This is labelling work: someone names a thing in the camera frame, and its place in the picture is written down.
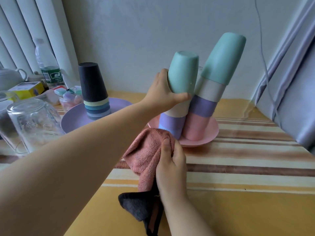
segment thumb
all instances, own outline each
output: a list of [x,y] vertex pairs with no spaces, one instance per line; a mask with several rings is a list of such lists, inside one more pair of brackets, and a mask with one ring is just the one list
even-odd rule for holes
[[191,94],[190,93],[176,93],[174,95],[174,99],[175,99],[176,104],[182,103],[184,101],[191,99]]
[[162,147],[161,147],[161,158],[160,162],[170,162],[172,160],[171,158],[171,143],[169,139],[164,139],[162,142]]

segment white wall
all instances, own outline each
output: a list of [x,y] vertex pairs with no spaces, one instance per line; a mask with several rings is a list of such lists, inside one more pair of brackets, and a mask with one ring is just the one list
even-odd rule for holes
[[[97,62],[107,89],[146,92],[179,50],[203,66],[224,32],[245,50],[223,98],[251,99],[263,76],[254,0],[62,0],[79,62]],[[257,0],[267,63],[305,0]]]

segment box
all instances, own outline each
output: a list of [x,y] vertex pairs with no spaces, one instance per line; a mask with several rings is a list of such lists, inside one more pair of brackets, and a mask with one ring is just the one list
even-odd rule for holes
[[44,86],[41,82],[23,82],[9,91],[14,91],[20,99],[31,98],[44,92]]

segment hand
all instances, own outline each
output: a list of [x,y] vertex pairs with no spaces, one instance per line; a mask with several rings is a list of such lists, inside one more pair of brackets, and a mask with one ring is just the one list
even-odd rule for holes
[[156,74],[148,93],[143,99],[143,102],[147,103],[152,110],[157,111],[157,115],[191,98],[189,93],[173,93],[170,90],[167,72],[167,69],[162,69],[160,73]]
[[182,146],[176,140],[173,157],[171,157],[171,145],[169,139],[165,139],[156,169],[157,186],[165,207],[188,199],[186,171],[186,156]]

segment plate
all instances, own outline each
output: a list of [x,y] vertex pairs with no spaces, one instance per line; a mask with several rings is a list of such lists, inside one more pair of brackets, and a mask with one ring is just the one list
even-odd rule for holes
[[[120,98],[109,98],[109,104],[111,106],[112,113],[132,105],[131,102]],[[65,133],[69,133],[79,127],[87,125],[90,122],[93,122],[93,120],[88,118],[84,104],[80,103],[66,112],[61,120],[61,128],[65,131]]]
[[[152,127],[152,128],[158,128],[159,122],[160,122],[160,115],[153,118],[148,123],[148,125],[149,127]],[[219,133],[218,122],[216,121],[214,117],[211,117],[207,125],[203,139],[199,141],[191,141],[181,136],[178,141],[182,145],[182,147],[197,147],[197,146],[201,146],[201,145],[211,142],[213,139],[215,139],[218,133]]]

